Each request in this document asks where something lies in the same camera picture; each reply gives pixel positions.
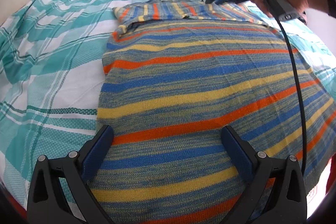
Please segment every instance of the white wall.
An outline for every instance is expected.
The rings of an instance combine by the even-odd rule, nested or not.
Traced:
[[[314,9],[306,11],[308,27],[316,33],[336,55],[336,19]]]

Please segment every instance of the turquoise plaid bedspread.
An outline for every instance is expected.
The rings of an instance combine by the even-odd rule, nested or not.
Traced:
[[[24,207],[37,157],[64,156],[95,134],[112,9],[145,1],[32,0],[0,27],[0,180]],[[284,27],[336,98],[335,57],[301,22]]]

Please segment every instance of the blue stripe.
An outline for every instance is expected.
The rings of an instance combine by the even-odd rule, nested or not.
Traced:
[[[133,17],[132,18],[137,18],[139,16],[139,10],[140,10],[139,6],[134,7],[134,12],[133,12]]]
[[[323,149],[320,151],[320,153],[318,154],[318,156],[311,162],[311,164],[306,168],[305,170],[305,176],[307,176],[312,169],[316,168],[317,165],[320,163],[320,161],[322,160],[322,158],[324,157],[325,153],[327,152],[328,149],[333,149],[332,148],[332,144],[334,143],[334,140],[336,138],[336,134],[335,131],[333,130],[333,128],[335,128],[335,119],[333,120],[332,123],[330,123],[329,127],[331,128],[331,130],[329,130],[329,134],[328,134],[328,139],[324,139],[324,143],[325,144],[330,144],[330,145],[320,145],[323,147]],[[319,145],[319,142],[314,146],[313,148],[313,152],[317,152],[318,150],[316,149],[316,146]]]
[[[232,9],[232,8],[235,8],[235,9],[237,9],[240,13],[245,14],[246,17],[250,17],[250,18],[252,18],[252,19],[254,19],[254,20],[261,20],[261,18],[258,18],[258,17],[256,17],[255,15],[253,15],[253,14],[251,14],[251,13],[247,13],[247,12],[245,12],[242,8],[240,8],[240,7],[239,7],[238,5],[236,5],[236,4],[231,5],[231,8],[230,8],[230,9]],[[222,10],[225,14],[227,14],[227,15],[233,17],[233,18],[238,18],[238,19],[246,20],[246,17],[243,17],[243,16],[241,16],[241,15],[236,14],[236,12],[233,11],[233,10],[229,10],[229,9],[225,9],[225,8],[222,8],[221,10]]]
[[[204,12],[205,12],[204,5],[201,5],[201,6],[199,7],[199,14],[200,14],[200,15],[204,15]]]
[[[104,170],[136,168],[149,165],[163,164],[166,162],[172,162],[176,160],[185,160],[221,152],[224,152],[224,147],[222,145],[197,147],[182,151],[174,151],[170,153],[163,153],[157,155],[138,156],[122,160],[105,160],[100,168]]]
[[[306,100],[303,101],[303,104],[305,106],[309,105],[311,102],[315,101],[319,97],[323,96],[325,92],[323,90],[315,93],[314,95],[308,97]],[[245,141],[251,141],[254,138],[259,137],[261,134],[266,133],[271,128],[274,128],[278,126],[280,123],[287,121],[290,117],[293,117],[297,113],[300,113],[300,107],[299,105],[295,105],[295,107],[291,108],[290,110],[282,113],[278,113],[278,116],[276,116],[275,119],[261,125],[260,127],[257,127],[256,129],[252,131],[248,131],[242,135],[243,139]]]
[[[169,11],[169,9],[168,9],[168,5],[167,5],[166,3],[163,3],[163,4],[162,4],[162,7],[163,7],[163,10],[164,10],[164,12],[165,12],[165,14],[166,14],[166,16],[167,16],[167,19],[173,19],[173,15],[172,15],[172,13]]]
[[[181,73],[169,73],[165,75],[156,75],[154,77],[149,78],[141,78],[136,80],[131,80],[124,83],[118,84],[111,84],[111,83],[104,83],[101,87],[101,92],[122,92],[124,90],[128,90],[130,88],[137,88],[150,83],[150,85],[155,84],[163,84],[163,83],[170,83],[174,81],[181,81],[181,80],[189,80],[195,79],[200,77],[209,77],[209,76],[216,76],[216,75],[223,75],[245,71],[252,68],[262,68],[268,66],[275,66],[280,64],[290,64],[290,59],[281,59],[281,60],[272,60],[272,61],[262,61],[262,62],[254,62],[254,63],[247,63],[247,64],[239,64],[239,65],[232,65],[232,66],[221,66],[216,68],[210,68],[206,70],[197,70],[196,71],[186,71]]]

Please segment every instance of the sweater sleeve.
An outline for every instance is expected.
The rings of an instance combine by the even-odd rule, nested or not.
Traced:
[[[327,1],[328,1],[328,7],[329,7],[328,15],[336,18],[336,2],[335,2],[335,0],[327,0]]]

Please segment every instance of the knit fabric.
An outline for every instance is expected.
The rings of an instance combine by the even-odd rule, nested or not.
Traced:
[[[149,21],[128,25],[107,44],[97,115],[115,138],[89,186],[116,223],[219,223],[246,187],[221,143],[227,124],[256,151],[295,154],[301,164],[300,110],[282,36],[244,7],[216,9],[220,20],[152,20],[148,9]],[[293,52],[307,121],[308,192],[336,151],[336,104]]]
[[[244,5],[206,5],[203,0],[149,0],[146,3],[116,7],[113,12],[120,22],[115,31],[118,35],[125,34],[132,23],[149,20],[189,18],[248,21],[267,25],[258,16],[248,12]]]

